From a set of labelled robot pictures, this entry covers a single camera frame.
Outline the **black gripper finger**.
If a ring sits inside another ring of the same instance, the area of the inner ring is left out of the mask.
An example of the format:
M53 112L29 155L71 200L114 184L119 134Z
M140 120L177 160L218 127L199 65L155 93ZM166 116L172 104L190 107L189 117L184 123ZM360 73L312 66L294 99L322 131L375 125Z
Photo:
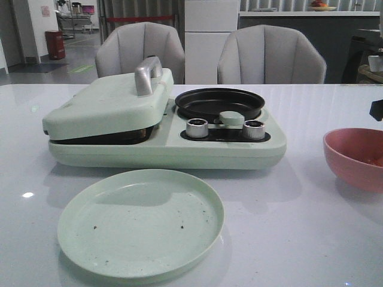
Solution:
M383 120L383 100L376 100L371 103L370 106L370 115L376 121Z

